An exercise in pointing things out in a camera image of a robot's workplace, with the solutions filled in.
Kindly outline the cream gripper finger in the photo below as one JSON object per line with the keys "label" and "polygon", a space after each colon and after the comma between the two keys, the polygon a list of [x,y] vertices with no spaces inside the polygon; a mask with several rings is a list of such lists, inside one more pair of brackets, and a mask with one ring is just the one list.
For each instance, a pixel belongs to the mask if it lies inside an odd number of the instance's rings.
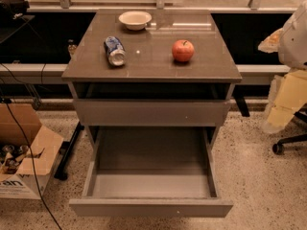
{"label": "cream gripper finger", "polygon": [[291,70],[284,77],[275,76],[268,96],[261,128],[268,134],[277,133],[307,104],[307,71]]}

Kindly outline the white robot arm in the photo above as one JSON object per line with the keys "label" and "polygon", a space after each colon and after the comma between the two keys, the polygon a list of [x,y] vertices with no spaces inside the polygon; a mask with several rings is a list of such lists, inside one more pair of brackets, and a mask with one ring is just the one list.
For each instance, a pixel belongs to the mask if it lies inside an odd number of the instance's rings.
{"label": "white robot arm", "polygon": [[307,1],[285,22],[284,26],[263,40],[258,50],[278,53],[279,61],[290,68],[283,77],[272,80],[262,129],[277,133],[307,104]]}

